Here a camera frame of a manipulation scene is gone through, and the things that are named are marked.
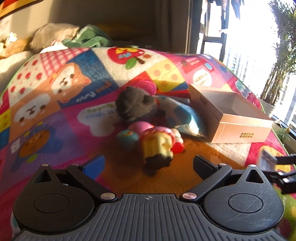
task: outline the colorful blanket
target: colorful blanket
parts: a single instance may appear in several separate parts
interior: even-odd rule
[[[142,171],[139,153],[122,150],[116,134],[126,129],[114,101],[129,85],[154,82],[157,92],[187,89],[195,83],[232,89],[261,108],[257,97],[221,62],[208,55],[182,55],[133,48],[72,48],[33,56],[16,73],[0,97],[0,240],[12,237],[12,204],[42,163],[64,168],[104,155],[97,182],[118,195],[176,193],[201,179],[192,168],[200,154],[235,169],[256,163],[261,148],[286,155],[271,131],[264,143],[209,144],[184,137],[185,153],[174,156],[155,177]],[[291,167],[279,167],[290,171]],[[280,232],[295,239],[295,199],[286,207]]]

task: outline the cardboard box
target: cardboard box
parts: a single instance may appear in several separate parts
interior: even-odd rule
[[[240,94],[191,84],[192,107],[200,114],[211,143],[264,142],[273,120]]]

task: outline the plant pot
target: plant pot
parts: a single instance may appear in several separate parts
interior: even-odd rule
[[[265,102],[264,100],[261,100],[260,98],[259,98],[259,101],[261,103],[261,106],[264,109],[265,114],[267,114],[271,118],[276,107],[274,105],[271,105],[271,104]]]

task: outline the black gripper pad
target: black gripper pad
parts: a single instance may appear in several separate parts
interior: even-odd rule
[[[275,231],[257,235],[227,232],[212,224],[193,203],[174,194],[124,194],[100,205],[94,217],[74,231],[57,235],[22,231],[14,241],[284,241]]]

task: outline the triangular cutout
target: triangular cutout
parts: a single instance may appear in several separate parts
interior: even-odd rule
[[[250,183],[264,183],[259,173],[256,170],[251,170],[246,178],[246,182]]]
[[[46,169],[42,170],[38,177],[36,177],[34,183],[45,183],[50,182],[52,179]]]

